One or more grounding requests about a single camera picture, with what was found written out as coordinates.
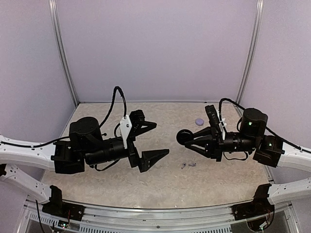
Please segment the black earbud charging case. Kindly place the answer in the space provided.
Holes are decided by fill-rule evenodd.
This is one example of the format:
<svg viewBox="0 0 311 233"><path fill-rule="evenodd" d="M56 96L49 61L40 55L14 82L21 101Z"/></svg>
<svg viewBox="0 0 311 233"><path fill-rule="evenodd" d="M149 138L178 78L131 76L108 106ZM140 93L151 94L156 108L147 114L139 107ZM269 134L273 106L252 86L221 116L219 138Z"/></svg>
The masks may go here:
<svg viewBox="0 0 311 233"><path fill-rule="evenodd" d="M193 133L188 129L182 129L176 135L177 142L182 146L184 146L186 142L192 141L193 139Z"/></svg>

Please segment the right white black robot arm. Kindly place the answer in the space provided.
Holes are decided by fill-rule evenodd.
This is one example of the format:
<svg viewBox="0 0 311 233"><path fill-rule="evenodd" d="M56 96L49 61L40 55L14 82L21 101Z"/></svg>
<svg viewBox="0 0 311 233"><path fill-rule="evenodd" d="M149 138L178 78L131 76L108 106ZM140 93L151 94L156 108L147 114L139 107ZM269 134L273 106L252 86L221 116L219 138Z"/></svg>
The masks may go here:
<svg viewBox="0 0 311 233"><path fill-rule="evenodd" d="M206 157L220 162L225 153L244 152L260 164L311 170L311 150L299 147L275 135L265 135L268 116L255 108L247 108L238 121L237 132L227 132L220 111L213 105L205 107L209 126L193 133L181 130L177 142Z"/></svg>

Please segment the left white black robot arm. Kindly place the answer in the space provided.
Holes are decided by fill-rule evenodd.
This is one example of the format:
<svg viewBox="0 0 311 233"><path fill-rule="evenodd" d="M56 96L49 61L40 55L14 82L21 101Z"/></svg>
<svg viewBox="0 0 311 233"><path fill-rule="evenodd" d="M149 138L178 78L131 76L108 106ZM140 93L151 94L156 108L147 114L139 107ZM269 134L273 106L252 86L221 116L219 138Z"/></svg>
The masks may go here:
<svg viewBox="0 0 311 233"><path fill-rule="evenodd" d="M169 149L149 150L138 153L134 141L138 135L156 128L155 122L144 118L131 120L124 116L118 126L120 137L104 140L100 125L93 117L84 117L69 127L69 136L35 145L32 142L0 138L0 180L13 184L32 196L37 202L48 204L58 216L68 211L62 201L62 191L44 184L20 170L19 165L35 166L56 174L72 175L85 171L85 166L96 169L99 164L128 158L131 167L140 172L148 171L169 154Z"/></svg>

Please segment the purple round charging case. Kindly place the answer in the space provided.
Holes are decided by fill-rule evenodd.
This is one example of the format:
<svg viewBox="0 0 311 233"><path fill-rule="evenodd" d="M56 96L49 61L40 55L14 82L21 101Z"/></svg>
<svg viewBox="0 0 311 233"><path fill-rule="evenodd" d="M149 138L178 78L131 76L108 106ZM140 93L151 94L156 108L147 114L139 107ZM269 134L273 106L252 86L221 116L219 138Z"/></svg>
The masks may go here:
<svg viewBox="0 0 311 233"><path fill-rule="evenodd" d="M203 126L204 125L204 120L201 119L201 118L197 118L195 120L195 124L198 125L198 126Z"/></svg>

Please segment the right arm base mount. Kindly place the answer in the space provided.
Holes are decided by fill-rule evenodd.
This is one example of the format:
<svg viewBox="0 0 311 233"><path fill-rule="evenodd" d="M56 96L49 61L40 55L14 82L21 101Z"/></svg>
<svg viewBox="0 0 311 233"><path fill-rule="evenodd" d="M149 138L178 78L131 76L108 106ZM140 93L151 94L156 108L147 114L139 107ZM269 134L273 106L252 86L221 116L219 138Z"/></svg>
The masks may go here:
<svg viewBox="0 0 311 233"><path fill-rule="evenodd" d="M262 184L256 189L251 201L233 205L231 210L234 219L242 220L273 212L275 206L268 201L268 191L271 186L270 183Z"/></svg>

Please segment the right aluminium frame post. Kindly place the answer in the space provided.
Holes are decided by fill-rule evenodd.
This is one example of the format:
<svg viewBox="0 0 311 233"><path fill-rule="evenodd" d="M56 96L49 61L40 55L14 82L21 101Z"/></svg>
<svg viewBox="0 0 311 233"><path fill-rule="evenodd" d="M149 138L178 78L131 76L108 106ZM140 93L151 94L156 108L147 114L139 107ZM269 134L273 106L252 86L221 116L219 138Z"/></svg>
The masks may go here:
<svg viewBox="0 0 311 233"><path fill-rule="evenodd" d="M247 81L250 76L250 71L252 68L252 63L254 60L257 42L258 42L258 36L260 32L263 8L264 8L264 0L258 0L257 5L256 5L256 10L255 10L254 24L253 24L253 29L251 33L251 40L250 40L250 45L249 45L249 49L247 53L246 63L244 66L244 70L242 73L242 80L241 80L240 87L238 89L238 93L236 97L237 103L242 102L242 98L246 90Z"/></svg>

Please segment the aluminium frame post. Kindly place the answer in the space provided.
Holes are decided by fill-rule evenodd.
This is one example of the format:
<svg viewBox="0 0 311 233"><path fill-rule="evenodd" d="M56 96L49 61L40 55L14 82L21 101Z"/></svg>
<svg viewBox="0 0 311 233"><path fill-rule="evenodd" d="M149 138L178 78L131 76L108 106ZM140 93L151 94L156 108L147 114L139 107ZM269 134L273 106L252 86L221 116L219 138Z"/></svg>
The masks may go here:
<svg viewBox="0 0 311 233"><path fill-rule="evenodd" d="M51 14L51 19L52 19L52 26L53 26L53 31L54 31L54 36L56 40L56 46L57 50L59 53L59 58L60 58L60 63L65 75L65 80L68 85L69 93L72 99L72 102L75 107L79 105L79 98L74 86L74 82L70 73L69 69L69 64L66 56L66 51L62 39L62 34L61 34L61 26L60 26L60 21L59 21L59 16L58 16L58 9L57 9L57 1L56 0L49 0L49 9L50 9L50 14Z"/></svg>
<svg viewBox="0 0 311 233"><path fill-rule="evenodd" d="M240 87L238 89L238 93L236 97L237 103L242 102L242 98L246 90L247 81L250 76L250 71L252 68L252 63L254 60L257 42L258 42L258 36L260 32L263 8L264 8L264 0L258 0L257 5L256 5L256 10L255 10L254 24L253 24L253 29L251 33L251 40L250 40L250 45L249 45L249 49L247 53L246 63L244 66L244 70L242 73L242 80L241 80Z"/></svg>

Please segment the front aluminium rail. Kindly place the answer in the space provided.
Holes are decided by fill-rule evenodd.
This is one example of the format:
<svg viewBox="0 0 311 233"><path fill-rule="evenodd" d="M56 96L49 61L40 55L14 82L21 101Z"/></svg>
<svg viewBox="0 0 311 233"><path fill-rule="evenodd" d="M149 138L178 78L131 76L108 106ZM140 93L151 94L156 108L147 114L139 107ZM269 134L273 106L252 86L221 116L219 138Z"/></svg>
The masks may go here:
<svg viewBox="0 0 311 233"><path fill-rule="evenodd" d="M112 207L71 201L84 206L80 221L71 220L68 228L57 226L60 217L38 212L35 201L27 197L16 233L57 232L64 233L249 233L250 219L235 220L232 204L196 208L141 209Z"/></svg>

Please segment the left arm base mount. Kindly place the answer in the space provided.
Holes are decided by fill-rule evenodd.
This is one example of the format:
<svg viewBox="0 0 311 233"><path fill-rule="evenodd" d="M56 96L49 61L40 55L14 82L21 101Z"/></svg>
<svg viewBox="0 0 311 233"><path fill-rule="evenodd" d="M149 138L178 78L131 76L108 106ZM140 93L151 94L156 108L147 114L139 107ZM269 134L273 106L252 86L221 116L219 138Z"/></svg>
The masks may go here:
<svg viewBox="0 0 311 233"><path fill-rule="evenodd" d="M54 185L50 186L50 190L51 196L42 207L44 213L66 218L67 220L82 220L85 206L63 201L62 191Z"/></svg>

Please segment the left aluminium frame post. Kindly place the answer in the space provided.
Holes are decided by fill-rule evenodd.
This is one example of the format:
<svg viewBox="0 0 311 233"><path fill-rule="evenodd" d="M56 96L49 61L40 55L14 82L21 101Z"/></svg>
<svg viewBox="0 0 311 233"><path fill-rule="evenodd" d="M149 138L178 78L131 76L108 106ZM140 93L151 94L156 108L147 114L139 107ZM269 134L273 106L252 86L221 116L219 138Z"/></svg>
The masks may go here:
<svg viewBox="0 0 311 233"><path fill-rule="evenodd" d="M49 0L49 9L50 9L50 14L51 14L51 19L52 19L52 26L53 26L53 31L54 31L54 36L56 40L56 46L57 50L59 53L59 58L60 58L60 63L65 75L65 80L68 85L69 93L72 99L72 102L75 107L79 105L79 98L74 86L74 82L70 73L69 69L69 64L66 56L66 51L62 39L62 34L61 34L61 26L60 26L60 21L59 21L59 16L58 16L58 9L57 9L57 1L56 0Z"/></svg>

